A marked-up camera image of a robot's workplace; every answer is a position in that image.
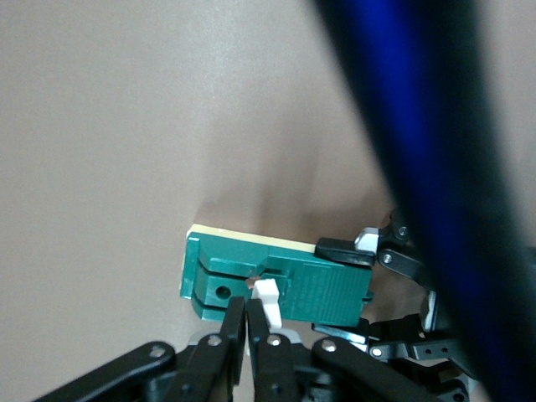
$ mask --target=metal screw head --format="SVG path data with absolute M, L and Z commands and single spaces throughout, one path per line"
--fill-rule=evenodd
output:
M 151 358 L 160 358 L 165 354 L 166 350 L 162 348 L 161 346 L 153 346 L 151 349 L 151 352 L 149 353 L 149 357 Z
M 279 337 L 279 335 L 270 335 L 266 339 L 266 341 L 271 346 L 279 346 L 279 345 L 281 345 L 281 338 Z
M 409 233 L 408 228 L 406 226 L 400 226 L 399 227 L 399 235 L 401 236 L 407 236 Z
M 221 344 L 221 338 L 218 335 L 210 335 L 208 344 L 210 346 L 218 346 Z
M 391 254 L 386 254 L 384 255 L 383 260 L 385 264 L 390 264 L 393 261 L 393 256 Z
M 337 345 L 334 341 L 324 339 L 322 341 L 322 349 L 324 349 L 326 352 L 335 352 L 337 350 Z

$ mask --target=hole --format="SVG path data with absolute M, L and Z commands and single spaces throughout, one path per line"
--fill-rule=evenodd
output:
M 231 297 L 231 290 L 226 286 L 220 286 L 216 289 L 216 296 L 220 299 L 229 299 Z
M 273 392 L 275 395 L 279 395 L 281 393 L 281 386 L 279 384 L 272 384 L 271 392 Z
M 188 395 L 192 392 L 193 386 L 191 384 L 183 384 L 181 387 L 181 394 Z

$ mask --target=green block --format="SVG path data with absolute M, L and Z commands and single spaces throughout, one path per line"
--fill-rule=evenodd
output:
M 281 316 L 351 327 L 358 323 L 372 275 L 314 256 L 314 245 L 194 225 L 188 232 L 181 297 L 203 319 L 221 321 L 232 296 L 251 297 L 249 278 L 275 279 Z

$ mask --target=screw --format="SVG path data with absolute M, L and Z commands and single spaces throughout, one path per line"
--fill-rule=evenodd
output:
M 221 344 L 221 338 L 218 335 L 210 335 L 208 344 L 210 346 L 218 346 Z
M 161 346 L 153 346 L 151 349 L 151 352 L 149 353 L 149 357 L 151 358 L 160 358 L 165 354 L 166 350 L 162 348 Z
M 337 350 L 337 345 L 334 341 L 324 339 L 322 341 L 322 349 L 324 349 L 326 352 L 335 352 Z
M 281 338 L 279 338 L 279 335 L 270 335 L 266 341 L 271 346 L 279 346 L 281 345 Z

